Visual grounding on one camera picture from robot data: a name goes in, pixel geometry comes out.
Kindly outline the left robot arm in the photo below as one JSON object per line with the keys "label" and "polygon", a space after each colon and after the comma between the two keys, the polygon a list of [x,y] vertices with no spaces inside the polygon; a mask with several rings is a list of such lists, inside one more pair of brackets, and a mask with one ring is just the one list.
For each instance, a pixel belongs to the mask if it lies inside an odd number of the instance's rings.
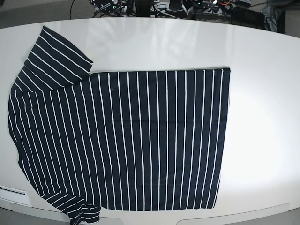
{"label": "left robot arm", "polygon": [[234,10],[232,0],[191,0],[188,12],[196,14],[226,14]]}

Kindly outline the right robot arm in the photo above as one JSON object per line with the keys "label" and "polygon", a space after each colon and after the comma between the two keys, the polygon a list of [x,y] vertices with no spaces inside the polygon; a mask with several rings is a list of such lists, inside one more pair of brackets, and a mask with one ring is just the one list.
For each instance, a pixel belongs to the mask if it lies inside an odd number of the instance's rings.
{"label": "right robot arm", "polygon": [[124,6],[122,0],[90,0],[90,4],[97,12],[100,13],[115,13]]}

